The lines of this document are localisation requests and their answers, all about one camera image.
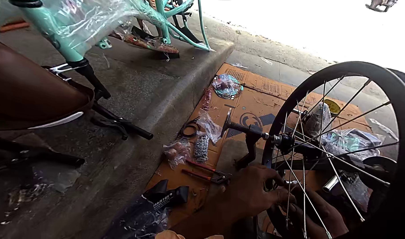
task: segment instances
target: mint green bicycle frame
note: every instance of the mint green bicycle frame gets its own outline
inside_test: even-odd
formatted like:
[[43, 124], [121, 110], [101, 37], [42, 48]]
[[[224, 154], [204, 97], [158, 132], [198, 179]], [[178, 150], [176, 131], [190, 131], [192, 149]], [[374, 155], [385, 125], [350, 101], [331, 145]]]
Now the mint green bicycle frame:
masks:
[[[185, 41], [195, 47], [210, 51], [210, 46], [207, 41], [207, 37], [205, 35], [204, 31], [204, 23], [203, 23], [203, 15], [202, 15], [202, 10], [201, 10], [201, 0], [198, 0], [198, 11], [200, 15], [200, 26], [201, 26], [201, 33], [202, 36], [204, 37], [204, 42], [205, 45], [203, 44], [197, 44], [193, 41], [191, 41], [187, 36], [185, 36], [181, 31], [179, 31], [174, 25], [172, 25], [167, 19], [169, 17], [172, 17], [173, 15], [176, 15], [178, 13], [183, 12], [185, 9], [188, 9], [191, 4], [193, 3], [194, 0], [187, 0], [183, 4], [181, 4], [178, 7], [173, 7], [172, 5], [167, 4], [168, 0], [155, 0], [155, 4], [157, 7], [157, 11], [155, 11], [149, 4], [141, 4], [138, 6], [137, 9], [139, 11], [145, 11], [149, 12], [150, 14], [157, 17], [151, 18], [150, 19], [157, 19], [159, 18], [159, 14], [162, 15], [162, 18], [164, 21], [160, 22], [152, 22], [152, 24], [156, 25], [157, 27], [161, 28], [162, 33], [163, 33], [163, 43], [165, 44], [170, 44], [170, 34], [173, 36], [173, 38]], [[46, 21], [44, 19], [53, 19], [53, 16], [50, 14], [50, 12], [44, 8], [44, 6], [39, 7], [39, 8], [21, 8], [20, 10], [23, 12], [25, 15], [26, 19], [29, 19], [32, 24], [36, 26], [36, 28], [40, 31], [40, 33], [47, 39], [49, 40], [52, 45], [61, 53], [61, 55], [66, 59], [67, 62], [77, 62], [83, 59], [83, 55], [78, 53], [75, 49], [69, 47], [71, 42], [63, 38], [59, 35], [57, 35], [56, 32], [54, 32], [51, 28], [51, 25], [49, 24], [49, 21]]]

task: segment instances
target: cardboard sheet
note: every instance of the cardboard sheet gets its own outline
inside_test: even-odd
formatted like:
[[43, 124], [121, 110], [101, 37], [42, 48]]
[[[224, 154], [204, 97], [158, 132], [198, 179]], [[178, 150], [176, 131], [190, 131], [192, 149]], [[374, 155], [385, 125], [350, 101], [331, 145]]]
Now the cardboard sheet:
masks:
[[[223, 126], [227, 112], [229, 108], [232, 108], [232, 122], [239, 122], [243, 125], [255, 124], [257, 126], [261, 126], [263, 128], [263, 131], [269, 132], [271, 124], [274, 121], [279, 109], [281, 108], [285, 100], [290, 96], [290, 94], [295, 90], [295, 87], [271, 79], [267, 79], [248, 71], [244, 71], [240, 68], [233, 67], [226, 63], [223, 64], [217, 72], [217, 74], [222, 73], [228, 73], [234, 76], [242, 84], [245, 84], [245, 87], [244, 92], [235, 100], [222, 99], [218, 97], [216, 93], [212, 92], [210, 108], [207, 112], [213, 119], [214, 123]], [[317, 101], [319, 101], [321, 98], [322, 95], [320, 94], [310, 93], [306, 100], [306, 106], [310, 107], [316, 104]], [[340, 105], [341, 107], [345, 105], [345, 102], [334, 99], [331, 100], [338, 103], [338, 105]], [[202, 104], [203, 100], [201, 100], [195, 107], [195, 110], [189, 117], [189, 120], [193, 120], [198, 117], [198, 111], [201, 108]], [[343, 118], [337, 118], [336, 120], [334, 120], [332, 125], [333, 127], [336, 127], [346, 120], [356, 117], [359, 114], [361, 114], [359, 108], [350, 104], [343, 111]], [[297, 114], [291, 114], [287, 119], [287, 126], [294, 128], [297, 122], [297, 117]], [[366, 122], [366, 120], [361, 117], [358, 121], [348, 123], [340, 127], [339, 129], [358, 128], [366, 132], [372, 132], [367, 125], [368, 123]], [[216, 145], [214, 145], [210, 141], [207, 161], [208, 166], [212, 168], [216, 167], [219, 155], [222, 150], [222, 145], [224, 144], [224, 142], [230, 139], [245, 141], [245, 134], [229, 129], [227, 133], [225, 133], [223, 138], [221, 138], [216, 143]], [[195, 138], [192, 138], [189, 141], [192, 143], [193, 150], [193, 143], [195, 142]], [[263, 149], [264, 140], [260, 139], [257, 142], [256, 146]], [[188, 185], [190, 187], [188, 203], [186, 205], [183, 205], [182, 207], [178, 207], [172, 210], [169, 216], [170, 226], [177, 224], [178, 222], [198, 210], [202, 205], [204, 205], [208, 189], [210, 187], [210, 182], [182, 173], [181, 170], [183, 168], [198, 171], [199, 173], [202, 173], [204, 175], [211, 176], [210, 173], [208, 173], [207, 171], [200, 170], [189, 165], [179, 165], [174, 170], [172, 170], [167, 162], [162, 162], [151, 178], [150, 182], [147, 184], [147, 188], [151, 188], [160, 180], [168, 179], [169, 189], [176, 188], [182, 185]], [[296, 171], [296, 174], [297, 177], [300, 177], [302, 175], [302, 171]], [[316, 173], [312, 171], [307, 174], [306, 182], [310, 187], [316, 190], [322, 186], [321, 184], [324, 183], [324, 179], [318, 177]]]

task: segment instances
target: bicycle wheel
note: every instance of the bicycle wheel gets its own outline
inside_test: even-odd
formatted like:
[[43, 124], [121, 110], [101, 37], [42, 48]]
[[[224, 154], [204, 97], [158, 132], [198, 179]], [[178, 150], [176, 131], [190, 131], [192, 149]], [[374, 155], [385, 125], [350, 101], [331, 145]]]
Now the bicycle wheel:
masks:
[[[386, 99], [384, 101], [385, 103], [379, 104], [370, 110], [366, 110], [364, 113], [361, 114], [361, 116], [365, 116], [377, 110], [381, 110], [381, 108], [385, 106], [392, 106], [397, 122], [398, 140], [394, 143], [391, 143], [390, 145], [398, 145], [398, 149], [397, 157], [395, 158], [395, 160], [397, 161], [397, 169], [393, 177], [391, 177], [391, 179], [387, 179], [389, 180], [389, 182], [385, 184], [388, 187], [388, 193], [386, 194], [385, 200], [380, 204], [379, 209], [371, 214], [367, 220], [361, 223], [354, 230], [351, 230], [347, 234], [340, 236], [340, 238], [365, 238], [367, 236], [384, 238], [396, 236], [396, 233], [402, 232], [402, 230], [404, 229], [403, 225], [405, 223], [405, 73], [382, 68], [380, 66], [367, 62], [343, 62], [324, 68], [306, 79], [289, 96], [289, 98], [286, 100], [286, 102], [283, 104], [280, 111], [276, 115], [272, 127], [270, 128], [269, 134], [277, 135], [281, 132], [281, 130], [283, 130], [283, 125], [286, 122], [286, 118], [289, 117], [290, 114], [294, 114], [293, 111], [295, 111], [295, 109], [302, 109], [301, 103], [304, 102], [305, 97], [309, 93], [311, 93], [318, 87], [320, 87], [321, 90], [323, 88], [322, 98], [324, 99], [324, 97], [327, 96], [329, 92], [331, 92], [330, 89], [325, 90], [327, 83], [336, 83], [331, 87], [331, 89], [333, 89], [334, 87], [336, 87], [338, 82], [346, 80], [347, 77], [365, 77], [367, 81], [350, 98], [347, 104], [338, 113], [337, 117], [340, 118], [340, 122], [342, 119], [342, 121], [344, 122], [340, 123], [340, 125], [343, 126], [349, 122], [354, 122], [354, 120], [357, 118], [354, 117], [352, 119], [348, 119], [348, 117], [343, 117], [342, 115], [340, 115], [340, 113], [343, 112], [345, 107], [347, 107], [362, 92], [363, 88], [365, 88], [372, 81], [382, 89], [388, 100]], [[322, 101], [323, 100], [321, 99], [320, 102], [318, 102], [314, 106], [317, 106], [320, 103], [322, 104]], [[305, 109], [307, 111], [311, 111], [311, 108], [314, 108], [314, 106], [307, 107]], [[297, 125], [298, 124], [301, 124], [300, 117], [297, 121]], [[303, 139], [295, 138], [295, 134], [293, 134], [293, 137], [296, 141], [300, 141], [300, 143], [313, 143], [313, 140], [322, 140], [322, 135], [328, 132], [331, 132], [331, 130], [323, 129], [321, 130], [321, 134], [315, 135], [320, 136], [321, 138], [304, 135], [304, 133]], [[302, 147], [303, 144], [300, 143], [296, 142], [293, 147], [288, 149], [288, 151], [297, 149], [298, 147]], [[322, 144], [318, 144], [318, 150], [323, 150], [322, 153], [325, 153], [324, 148], [322, 148]], [[274, 145], [272, 144], [272, 142], [267, 141], [263, 152], [262, 164], [268, 167], [272, 166], [272, 164], [276, 166], [276, 164], [272, 161], [273, 157]], [[333, 166], [334, 164], [339, 162], [341, 158], [336, 157], [336, 155], [328, 154], [328, 159], [331, 159], [333, 163], [329, 164], [327, 162], [325, 166], [330, 166], [330, 170], [336, 171], [335, 169], [333, 169]], [[294, 169], [293, 166], [290, 166], [290, 164], [292, 164], [292, 159], [289, 159], [289, 163], [288, 161], [286, 161], [285, 158], [284, 160], [288, 164], [287, 166], [289, 167], [289, 169], [291, 167]], [[360, 170], [358, 170], [358, 172], [359, 175], [367, 174], [366, 172], [361, 172]]]

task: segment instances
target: red-handled pliers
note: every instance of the red-handled pliers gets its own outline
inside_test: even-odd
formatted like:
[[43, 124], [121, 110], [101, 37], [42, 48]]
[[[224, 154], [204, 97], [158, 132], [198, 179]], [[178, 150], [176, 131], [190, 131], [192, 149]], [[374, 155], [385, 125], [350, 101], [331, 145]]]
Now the red-handled pliers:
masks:
[[208, 170], [210, 172], [213, 172], [213, 173], [219, 175], [218, 177], [209, 177], [209, 176], [204, 176], [204, 175], [199, 174], [199, 173], [195, 173], [195, 172], [193, 172], [191, 170], [188, 170], [188, 169], [182, 169], [182, 172], [184, 172], [184, 173], [188, 173], [190, 175], [197, 176], [197, 177], [205, 179], [207, 181], [211, 181], [211, 182], [215, 182], [215, 183], [223, 183], [223, 182], [229, 181], [229, 179], [232, 177], [232, 175], [230, 173], [220, 172], [220, 171], [218, 171], [216, 169], [210, 168], [210, 167], [208, 167], [208, 166], [206, 166], [204, 164], [201, 164], [201, 163], [192, 162], [191, 160], [186, 160], [186, 162], [191, 164], [191, 165], [194, 165], [196, 167], [204, 168], [205, 170]]

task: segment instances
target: bicycle frame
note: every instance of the bicycle frame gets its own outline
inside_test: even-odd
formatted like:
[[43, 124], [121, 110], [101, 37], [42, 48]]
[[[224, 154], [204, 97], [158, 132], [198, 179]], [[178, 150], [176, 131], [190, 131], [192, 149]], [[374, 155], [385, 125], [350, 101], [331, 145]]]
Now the bicycle frame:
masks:
[[[173, 36], [175, 39], [179, 39], [185, 41], [192, 46], [210, 51], [210, 46], [207, 41], [207, 37], [204, 31], [204, 23], [203, 23], [203, 16], [201, 10], [201, 0], [198, 0], [198, 11], [200, 15], [200, 26], [201, 26], [201, 33], [204, 37], [205, 45], [198, 44], [191, 41], [187, 36], [185, 36], [180, 30], [178, 30], [174, 25], [172, 25], [167, 19], [172, 17], [178, 13], [183, 12], [186, 9], [189, 9], [190, 6], [193, 4], [194, 0], [187, 0], [183, 4], [178, 7], [174, 7], [173, 5], [167, 4], [168, 0], [155, 0], [157, 10], [154, 10], [147, 2], [141, 2], [138, 4], [137, 10], [140, 12], [146, 12], [152, 24], [156, 25], [157, 27], [161, 28], [163, 38], [162, 41], [164, 44], [170, 44], [170, 35]], [[26, 8], [26, 7], [19, 7], [22, 13], [25, 15], [27, 19], [29, 19], [39, 30], [39, 32], [51, 42], [51, 44], [61, 53], [61, 55], [66, 59], [67, 62], [78, 62], [83, 60], [83, 55], [77, 52], [75, 49], [70, 47], [71, 40], [63, 38], [59, 36], [51, 27], [51, 24], [56, 24], [56, 20], [50, 14], [49, 10], [44, 6], [37, 7], [37, 8]], [[186, 22], [184, 21], [184, 27], [189, 29]], [[99, 41], [97, 44], [100, 48], [109, 48], [111, 47], [104, 37]]]

